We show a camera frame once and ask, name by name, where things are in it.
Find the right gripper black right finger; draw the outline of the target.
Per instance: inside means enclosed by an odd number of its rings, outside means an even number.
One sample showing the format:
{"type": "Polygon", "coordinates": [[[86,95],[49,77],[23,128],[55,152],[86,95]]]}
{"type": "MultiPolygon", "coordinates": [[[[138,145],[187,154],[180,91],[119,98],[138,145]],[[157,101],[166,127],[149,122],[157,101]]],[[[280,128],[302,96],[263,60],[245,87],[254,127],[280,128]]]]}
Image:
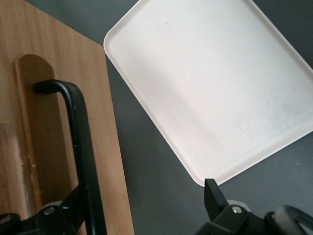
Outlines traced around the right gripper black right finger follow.
{"type": "Polygon", "coordinates": [[[266,235],[264,220],[227,201],[214,179],[205,179],[204,204],[209,216],[198,235],[266,235]]]}

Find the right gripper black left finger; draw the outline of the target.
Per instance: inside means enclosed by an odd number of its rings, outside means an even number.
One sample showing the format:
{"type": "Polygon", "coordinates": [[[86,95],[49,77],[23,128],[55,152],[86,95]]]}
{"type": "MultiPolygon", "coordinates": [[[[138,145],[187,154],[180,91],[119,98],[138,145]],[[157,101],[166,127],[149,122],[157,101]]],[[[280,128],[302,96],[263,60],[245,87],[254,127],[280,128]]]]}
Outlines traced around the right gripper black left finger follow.
{"type": "Polygon", "coordinates": [[[59,205],[48,205],[22,220],[16,213],[0,216],[2,235],[77,235],[85,221],[79,188],[59,205]]]}

